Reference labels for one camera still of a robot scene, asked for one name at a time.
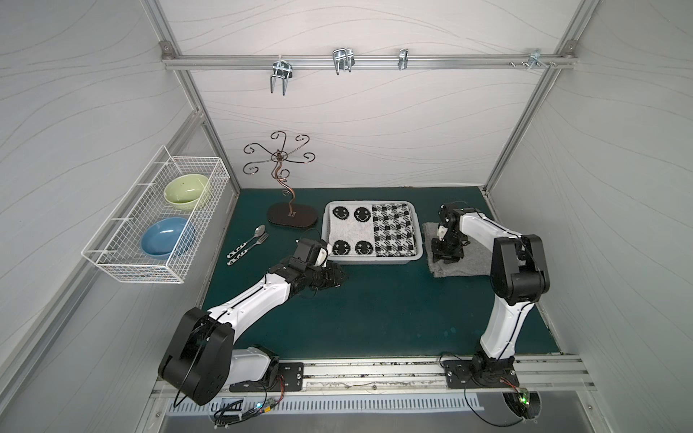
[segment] gray tray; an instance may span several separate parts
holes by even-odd
[[[322,216],[322,238],[327,241],[330,234],[330,205],[332,204],[385,204],[385,203],[402,203],[409,207],[409,212],[412,216],[412,225],[414,226],[414,248],[415,255],[408,257],[359,257],[359,256],[334,256],[329,255],[328,259],[343,265],[405,265],[412,260],[419,260],[423,255],[423,243],[421,242],[421,226],[419,225],[419,217],[416,216],[414,205],[409,202],[400,200],[345,200],[329,202],[325,206],[325,213]]]

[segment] black and white towel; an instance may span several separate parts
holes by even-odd
[[[332,254],[336,256],[415,256],[414,225],[404,203],[331,204]]]

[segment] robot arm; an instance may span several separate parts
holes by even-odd
[[[444,204],[439,216],[438,239],[432,240],[434,261],[451,263],[463,258],[469,236],[492,251],[491,286],[496,296],[489,325],[480,339],[482,364],[501,360],[511,364],[527,313],[549,290],[541,239],[508,230],[476,209]]]
[[[328,249],[322,240],[302,238],[293,256],[270,268],[250,289],[207,312],[190,309],[168,345],[159,375],[199,405],[227,384],[263,379],[273,383],[272,357],[254,347],[234,350],[234,342],[302,289],[338,287],[345,275],[339,265],[326,260]]]

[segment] green table surface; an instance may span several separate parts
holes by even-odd
[[[267,222],[267,208],[285,198],[277,189],[244,189],[226,234],[203,308],[224,303],[257,283],[265,271],[293,254],[304,232]],[[478,188],[325,188],[297,190],[296,203],[314,206],[322,228],[325,206],[336,200],[406,200],[419,224],[437,222],[443,202],[464,200],[489,217]],[[269,238],[235,265],[226,255],[260,224]],[[317,239],[316,231],[305,236]],[[235,347],[260,344],[283,359],[471,355],[493,307],[487,276],[433,278],[426,253],[407,265],[344,265],[341,287],[304,290],[269,311],[243,333]],[[557,352],[556,343],[534,308],[516,345],[517,353]]]

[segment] gray cloth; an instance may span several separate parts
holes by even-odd
[[[469,238],[469,245],[464,248],[464,258],[457,263],[445,264],[442,260],[433,263],[431,239],[436,237],[437,222],[423,224],[423,244],[426,246],[428,269],[435,278],[444,276],[489,275],[491,273],[491,252],[477,240]]]

